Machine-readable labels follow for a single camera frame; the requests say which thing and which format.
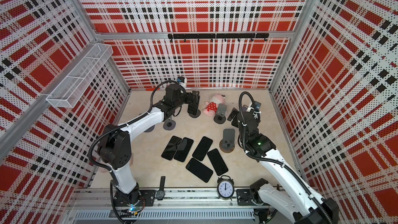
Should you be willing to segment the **black phone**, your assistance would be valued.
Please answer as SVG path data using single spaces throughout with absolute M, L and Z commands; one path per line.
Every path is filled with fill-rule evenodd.
M 200 99 L 198 98 L 194 102 L 192 102 L 188 105 L 188 114 L 189 113 L 191 113 L 191 114 L 197 113 L 197 110 L 199 109 L 199 102 L 200 102 Z
M 201 141 L 199 142 L 198 146 L 196 147 L 195 151 L 193 152 L 193 158 L 203 161 L 207 152 L 209 151 L 213 140 L 204 136 L 202 137 Z
M 208 183 L 213 175 L 213 170 L 211 170 L 195 158 L 190 159 L 190 161 L 186 165 L 186 169 L 205 183 Z
M 179 162 L 185 162 L 193 143 L 194 140 L 190 138 L 183 138 L 173 158 Z
M 163 150 L 161 157 L 169 161 L 172 160 L 181 142 L 181 138 L 172 136 L 166 148 Z
M 224 175 L 229 171 L 218 149 L 213 149 L 207 153 L 208 158 L 218 176 Z

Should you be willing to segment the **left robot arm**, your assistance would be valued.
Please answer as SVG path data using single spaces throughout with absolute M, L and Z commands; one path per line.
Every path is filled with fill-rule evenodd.
M 89 161 L 110 173 L 111 187 L 116 188 L 127 205 L 136 205 L 143 198 L 129 166 L 134 139 L 156 124 L 170 119 L 184 104 L 188 105 L 188 114 L 198 114 L 200 92 L 188 92 L 186 84 L 186 78 L 181 76 L 177 80 L 160 83 L 151 93 L 147 111 L 123 124 L 107 125 L 103 134 L 89 148 Z

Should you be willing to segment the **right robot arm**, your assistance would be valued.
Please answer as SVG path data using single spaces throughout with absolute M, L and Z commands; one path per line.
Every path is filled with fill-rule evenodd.
M 232 120 L 238 128 L 238 145 L 245 155 L 265 167 L 286 191 L 285 194 L 261 178 L 256 181 L 252 199 L 266 203 L 294 224 L 336 224 L 339 206 L 314 190 L 286 162 L 276 145 L 259 131 L 261 112 L 253 96 L 244 91 L 238 99 L 238 112 Z

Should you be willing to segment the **grey phone stand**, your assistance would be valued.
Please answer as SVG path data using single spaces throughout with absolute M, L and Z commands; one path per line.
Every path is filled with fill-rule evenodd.
M 147 130 L 145 130 L 145 133 L 152 132 L 154 129 L 155 129 L 155 125 L 151 126 L 151 127 L 148 128 Z
M 163 124 L 163 128 L 167 131 L 172 131 L 175 129 L 176 126 L 176 121 L 172 120 L 172 119 L 168 119 L 164 122 Z
M 250 103 L 248 106 L 243 105 L 242 111 L 244 111 L 244 112 L 254 111 L 255 114 L 260 114 L 261 113 L 260 107 L 261 107 L 261 103 L 255 101 L 255 104 Z

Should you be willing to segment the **dark phone stand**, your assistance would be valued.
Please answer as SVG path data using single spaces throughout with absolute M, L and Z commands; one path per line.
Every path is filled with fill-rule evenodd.
M 197 113 L 196 113 L 196 114 L 191 114 L 191 113 L 189 113 L 189 116 L 190 116 L 191 118 L 198 118 L 200 115 L 201 115 L 201 111 L 200 111 L 200 110 L 197 110 Z
M 226 122 L 226 111 L 227 111 L 227 106 L 224 104 L 219 104 L 216 114 L 214 116 L 214 122 L 217 124 L 223 124 Z

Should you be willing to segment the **wooden base phone stand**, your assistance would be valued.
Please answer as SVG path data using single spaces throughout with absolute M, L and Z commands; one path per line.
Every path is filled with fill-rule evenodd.
M 219 143 L 219 147 L 224 153 L 231 153 L 235 149 L 235 130 L 224 129 L 223 138 Z

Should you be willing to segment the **pink plush toy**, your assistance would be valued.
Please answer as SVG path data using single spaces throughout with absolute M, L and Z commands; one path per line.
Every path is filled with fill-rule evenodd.
M 205 108 L 202 113 L 207 116 L 215 116 L 220 104 L 225 105 L 226 96 L 222 94 L 214 94 L 209 101 L 205 102 Z

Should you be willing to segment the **black alarm clock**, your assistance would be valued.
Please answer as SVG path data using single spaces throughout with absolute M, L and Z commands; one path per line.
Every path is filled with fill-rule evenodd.
M 227 175 L 222 175 L 217 180 L 217 194 L 222 200 L 231 200 L 235 192 L 234 180 Z

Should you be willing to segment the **black wristwatch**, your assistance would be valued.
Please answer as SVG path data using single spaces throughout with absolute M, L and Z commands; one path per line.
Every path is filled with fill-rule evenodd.
M 161 176 L 159 189 L 156 192 L 156 199 L 158 201 L 162 201 L 165 197 L 165 191 L 164 191 L 165 178 L 166 178 L 166 176 Z

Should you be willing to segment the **black hook rail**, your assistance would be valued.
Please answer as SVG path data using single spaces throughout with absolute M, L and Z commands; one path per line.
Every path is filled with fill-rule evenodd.
M 268 39 L 269 33 L 205 33 L 205 34 L 168 34 L 169 39 Z

